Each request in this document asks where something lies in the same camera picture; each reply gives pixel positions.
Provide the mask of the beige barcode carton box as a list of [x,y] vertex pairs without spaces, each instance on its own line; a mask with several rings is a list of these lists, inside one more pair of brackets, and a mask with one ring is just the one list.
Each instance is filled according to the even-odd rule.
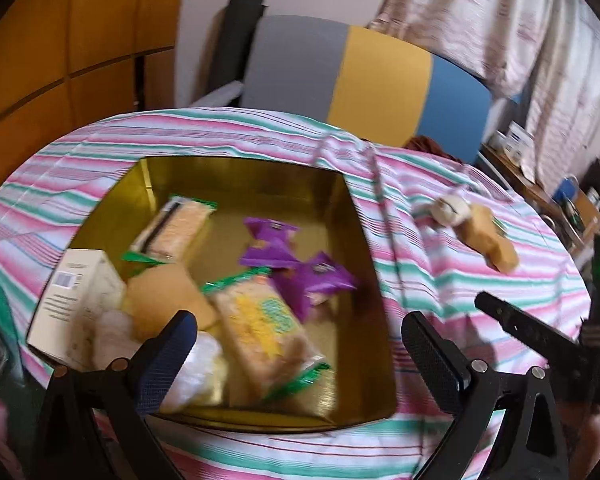
[[120,306],[124,292],[124,281],[106,252],[67,249],[38,300],[28,346],[74,370],[90,370],[96,321]]

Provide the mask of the green cracker packet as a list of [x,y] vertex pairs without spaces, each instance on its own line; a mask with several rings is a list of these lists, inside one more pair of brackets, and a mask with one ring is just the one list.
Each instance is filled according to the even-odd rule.
[[262,401],[292,396],[330,369],[266,266],[208,282],[202,293],[218,311],[225,338]]
[[182,261],[217,206],[210,200],[171,195],[135,237],[122,260],[147,264]]

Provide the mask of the purple snack packet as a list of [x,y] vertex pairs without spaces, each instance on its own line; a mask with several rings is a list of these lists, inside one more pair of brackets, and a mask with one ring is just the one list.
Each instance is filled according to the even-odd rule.
[[251,240],[239,259],[242,266],[291,269],[300,260],[294,254],[294,238],[299,231],[293,224],[259,217],[245,217]]
[[326,252],[287,270],[275,270],[271,280],[301,323],[311,310],[344,290],[355,290],[356,278]]

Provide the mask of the white plastic wrap bundle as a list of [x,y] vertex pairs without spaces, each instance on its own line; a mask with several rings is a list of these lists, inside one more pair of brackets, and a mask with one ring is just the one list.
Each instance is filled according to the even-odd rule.
[[112,361],[131,359],[140,348],[132,338],[133,320],[121,310],[105,311],[94,328],[93,365],[95,370],[104,370]]

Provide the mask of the wooden side desk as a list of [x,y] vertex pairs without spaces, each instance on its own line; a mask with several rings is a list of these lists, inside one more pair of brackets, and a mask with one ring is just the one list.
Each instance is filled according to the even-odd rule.
[[548,224],[556,232],[570,255],[580,255],[585,248],[593,246],[594,237],[600,234],[600,212],[580,188],[577,189],[577,195],[572,201],[572,209],[582,220],[584,225],[582,232],[573,227],[562,206],[556,203],[539,185],[526,179],[521,170],[504,154],[483,145],[480,148],[480,155],[490,162],[494,170],[541,216],[550,218]]

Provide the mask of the blue container on desk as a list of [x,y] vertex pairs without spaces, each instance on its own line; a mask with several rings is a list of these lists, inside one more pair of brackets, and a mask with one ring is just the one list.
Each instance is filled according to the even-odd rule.
[[562,204],[565,200],[570,200],[570,202],[574,202],[579,192],[579,181],[578,178],[574,174],[570,174],[565,177],[556,191],[552,196],[552,200],[558,205]]

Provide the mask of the white blue carton box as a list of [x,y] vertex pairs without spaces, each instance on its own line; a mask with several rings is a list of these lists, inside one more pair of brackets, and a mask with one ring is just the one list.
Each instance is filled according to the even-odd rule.
[[533,171],[535,162],[534,136],[516,122],[511,122],[503,141],[503,153],[520,170]]

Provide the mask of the gold metal tin box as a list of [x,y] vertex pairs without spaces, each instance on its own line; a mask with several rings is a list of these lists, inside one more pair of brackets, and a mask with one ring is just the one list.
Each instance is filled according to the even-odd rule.
[[136,162],[88,215],[69,248],[106,252],[122,280],[143,270],[122,260],[171,195],[218,206],[184,261],[198,285],[237,274],[249,243],[245,217],[298,226],[294,252],[326,252],[358,284],[315,308],[306,322],[330,369],[309,388],[262,403],[235,359],[223,400],[174,416],[189,427],[291,434],[373,422],[396,411],[389,326],[370,246],[341,171],[291,162],[219,156],[150,156]]

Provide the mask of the pink green striped tablecloth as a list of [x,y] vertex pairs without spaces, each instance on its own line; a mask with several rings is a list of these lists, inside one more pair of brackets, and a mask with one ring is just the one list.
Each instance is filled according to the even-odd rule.
[[[470,356],[523,372],[538,357],[474,306],[486,290],[574,334],[590,298],[576,265],[536,212],[480,171],[387,148],[310,118],[266,110],[176,108],[120,115],[63,136],[0,187],[0,286],[24,334],[50,272],[87,215],[137,159],[156,155],[282,160],[346,178],[374,258],[389,322],[398,409],[391,418],[328,434],[273,437],[186,429],[156,433],[189,479],[407,479],[446,422],[400,343],[407,310]],[[520,263],[504,275],[438,230],[426,209],[457,192],[506,226]]]

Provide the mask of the pink patterned curtain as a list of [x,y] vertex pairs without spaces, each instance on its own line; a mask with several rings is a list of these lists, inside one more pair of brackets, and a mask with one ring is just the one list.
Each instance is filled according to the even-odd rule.
[[384,0],[370,29],[529,97],[533,171],[553,192],[578,174],[600,123],[600,19],[585,0]]

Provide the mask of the grey yellow blue chair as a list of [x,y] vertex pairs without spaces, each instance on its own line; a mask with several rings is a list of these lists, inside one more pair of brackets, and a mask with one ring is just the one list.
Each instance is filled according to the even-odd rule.
[[261,18],[246,73],[199,106],[278,110],[400,148],[434,140],[471,164],[480,150],[490,91],[460,66],[361,26],[273,15]]

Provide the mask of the orange wooden wardrobe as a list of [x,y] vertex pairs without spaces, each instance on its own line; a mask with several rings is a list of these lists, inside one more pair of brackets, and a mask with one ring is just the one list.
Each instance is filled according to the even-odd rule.
[[64,134],[174,104],[181,0],[15,0],[0,21],[0,185]]

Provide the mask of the black rolled mat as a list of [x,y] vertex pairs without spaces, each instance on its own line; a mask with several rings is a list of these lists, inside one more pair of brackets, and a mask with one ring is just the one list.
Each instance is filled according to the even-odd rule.
[[265,8],[264,0],[228,0],[213,51],[208,92],[244,79],[254,32]]

